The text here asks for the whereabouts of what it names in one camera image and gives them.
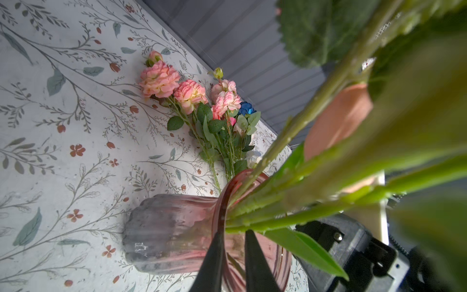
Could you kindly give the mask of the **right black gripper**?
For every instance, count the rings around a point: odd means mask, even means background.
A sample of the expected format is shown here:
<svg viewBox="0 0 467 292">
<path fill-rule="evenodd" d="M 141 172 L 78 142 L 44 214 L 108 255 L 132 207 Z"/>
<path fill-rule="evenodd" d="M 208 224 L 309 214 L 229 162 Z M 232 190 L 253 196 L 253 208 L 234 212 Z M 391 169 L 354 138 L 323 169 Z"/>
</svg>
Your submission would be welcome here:
<svg viewBox="0 0 467 292">
<path fill-rule="evenodd" d="M 467 289 L 467 259 L 436 259 L 420 246 L 406 251 L 393 237 L 385 244 L 344 214 L 296 226 L 315 240 L 349 279 L 299 262 L 311 292 L 462 292 Z"/>
</svg>

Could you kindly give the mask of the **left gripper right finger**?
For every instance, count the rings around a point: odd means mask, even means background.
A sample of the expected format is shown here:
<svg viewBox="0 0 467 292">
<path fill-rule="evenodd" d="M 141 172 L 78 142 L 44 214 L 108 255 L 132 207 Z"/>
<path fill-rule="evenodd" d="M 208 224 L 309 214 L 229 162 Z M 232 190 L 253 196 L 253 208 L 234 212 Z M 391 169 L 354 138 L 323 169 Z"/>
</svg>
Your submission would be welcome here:
<svg viewBox="0 0 467 292">
<path fill-rule="evenodd" d="M 255 233 L 248 230 L 245 235 L 246 291 L 279 292 Z"/>
</svg>

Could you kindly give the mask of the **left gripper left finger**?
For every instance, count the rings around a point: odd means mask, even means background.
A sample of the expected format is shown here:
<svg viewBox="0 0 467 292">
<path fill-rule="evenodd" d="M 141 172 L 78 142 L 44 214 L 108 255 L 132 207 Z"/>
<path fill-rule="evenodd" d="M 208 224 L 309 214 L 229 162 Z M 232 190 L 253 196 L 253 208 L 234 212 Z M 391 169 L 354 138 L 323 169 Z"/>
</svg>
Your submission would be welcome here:
<svg viewBox="0 0 467 292">
<path fill-rule="evenodd" d="M 224 257 L 224 234 L 216 232 L 189 292 L 220 292 Z"/>
</svg>

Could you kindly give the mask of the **pink glass vase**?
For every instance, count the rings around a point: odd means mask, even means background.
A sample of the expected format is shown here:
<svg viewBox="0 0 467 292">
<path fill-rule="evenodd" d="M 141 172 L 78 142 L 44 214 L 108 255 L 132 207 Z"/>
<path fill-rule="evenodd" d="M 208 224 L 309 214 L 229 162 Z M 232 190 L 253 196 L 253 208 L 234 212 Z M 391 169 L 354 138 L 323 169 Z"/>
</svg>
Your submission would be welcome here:
<svg viewBox="0 0 467 292">
<path fill-rule="evenodd" d="M 240 199 L 232 199 L 252 169 L 237 174 L 216 197 L 159 194 L 145 199 L 131 211 L 124 227 L 126 261 L 137 271 L 153 275 L 198 272 L 217 231 L 226 226 L 227 205 L 238 203 L 268 176 L 259 175 Z M 286 290 L 292 254 L 265 236 L 255 233 L 280 292 Z M 246 292 L 245 234 L 224 235 L 221 288 Z"/>
</svg>

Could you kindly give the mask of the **white rose stem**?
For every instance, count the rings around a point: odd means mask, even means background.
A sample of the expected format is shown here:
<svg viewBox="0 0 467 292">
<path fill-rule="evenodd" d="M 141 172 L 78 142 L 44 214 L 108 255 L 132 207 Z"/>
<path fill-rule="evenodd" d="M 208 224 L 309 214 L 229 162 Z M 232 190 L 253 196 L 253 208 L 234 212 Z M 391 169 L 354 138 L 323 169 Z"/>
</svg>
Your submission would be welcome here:
<svg viewBox="0 0 467 292">
<path fill-rule="evenodd" d="M 239 189 L 226 231 L 263 234 L 320 270 L 336 260 L 293 225 L 418 189 L 467 169 L 465 1 L 279 1 L 285 48 L 299 65 L 337 67 Z M 300 153 L 246 194 L 300 130 Z"/>
</svg>

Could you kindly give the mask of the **bunch of artificial flowers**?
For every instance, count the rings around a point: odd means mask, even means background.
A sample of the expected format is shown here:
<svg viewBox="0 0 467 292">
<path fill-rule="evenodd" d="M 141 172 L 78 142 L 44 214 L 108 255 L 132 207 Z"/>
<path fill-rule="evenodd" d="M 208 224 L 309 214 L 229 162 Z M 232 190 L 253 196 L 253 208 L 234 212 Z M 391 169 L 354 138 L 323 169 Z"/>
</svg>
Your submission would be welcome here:
<svg viewBox="0 0 467 292">
<path fill-rule="evenodd" d="M 200 147 L 199 156 L 208 163 L 215 187 L 219 188 L 216 163 L 223 165 L 227 180 L 250 167 L 247 155 L 255 148 L 252 136 L 261 113 L 241 99 L 236 83 L 224 79 L 221 68 L 212 75 L 217 83 L 207 90 L 200 82 L 182 80 L 160 52 L 151 51 L 139 85 L 145 98 L 172 110 L 168 131 L 189 128 Z"/>
</svg>

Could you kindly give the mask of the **floral table mat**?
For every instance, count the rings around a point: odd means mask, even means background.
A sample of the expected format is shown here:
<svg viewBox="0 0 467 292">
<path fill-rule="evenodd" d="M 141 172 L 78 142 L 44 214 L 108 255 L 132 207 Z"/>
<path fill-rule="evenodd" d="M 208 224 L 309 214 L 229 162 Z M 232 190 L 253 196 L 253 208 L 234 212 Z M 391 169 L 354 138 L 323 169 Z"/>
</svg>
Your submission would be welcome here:
<svg viewBox="0 0 467 292">
<path fill-rule="evenodd" d="M 187 128 L 141 96 L 151 51 L 208 68 L 136 1 L 1 2 L 1 290 L 186 292 L 195 274 L 125 260 L 130 211 L 159 193 L 219 195 Z"/>
</svg>

